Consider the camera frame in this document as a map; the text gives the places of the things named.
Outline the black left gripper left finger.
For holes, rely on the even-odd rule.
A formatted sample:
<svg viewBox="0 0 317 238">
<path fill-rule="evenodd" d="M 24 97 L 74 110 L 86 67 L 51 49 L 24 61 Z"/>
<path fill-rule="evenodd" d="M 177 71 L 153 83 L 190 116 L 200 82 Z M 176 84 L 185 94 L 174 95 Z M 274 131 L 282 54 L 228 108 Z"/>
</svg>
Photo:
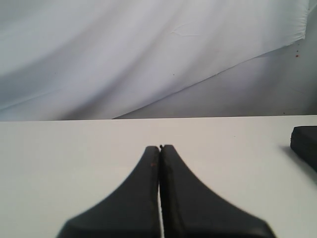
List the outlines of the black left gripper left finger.
<svg viewBox="0 0 317 238">
<path fill-rule="evenodd" d="M 107 198 L 69 219 L 59 238 L 159 238 L 159 149 L 148 146 L 126 180 Z"/>
</svg>

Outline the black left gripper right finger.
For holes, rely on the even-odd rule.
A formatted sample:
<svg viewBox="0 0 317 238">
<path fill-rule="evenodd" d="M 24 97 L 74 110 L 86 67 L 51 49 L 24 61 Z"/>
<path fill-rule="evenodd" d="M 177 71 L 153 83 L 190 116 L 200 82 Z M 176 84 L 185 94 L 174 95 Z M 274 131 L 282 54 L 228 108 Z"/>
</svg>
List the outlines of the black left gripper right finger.
<svg viewBox="0 0 317 238">
<path fill-rule="evenodd" d="M 267 222 L 203 184 L 172 145 L 161 146 L 159 190 L 166 238 L 275 237 Z"/>
</svg>

